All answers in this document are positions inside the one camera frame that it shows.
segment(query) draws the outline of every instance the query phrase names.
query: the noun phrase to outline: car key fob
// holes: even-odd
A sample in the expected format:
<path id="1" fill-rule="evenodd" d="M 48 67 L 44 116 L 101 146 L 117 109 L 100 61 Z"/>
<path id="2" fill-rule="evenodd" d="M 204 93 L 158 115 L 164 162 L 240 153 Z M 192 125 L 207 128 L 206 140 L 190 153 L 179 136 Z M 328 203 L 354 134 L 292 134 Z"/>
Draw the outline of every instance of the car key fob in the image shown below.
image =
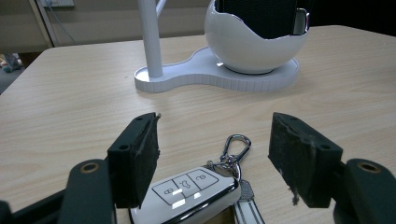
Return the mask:
<path id="1" fill-rule="evenodd" d="M 130 209 L 133 223 L 204 223 L 237 202 L 239 182 L 205 167 L 152 183 L 140 208 Z"/>

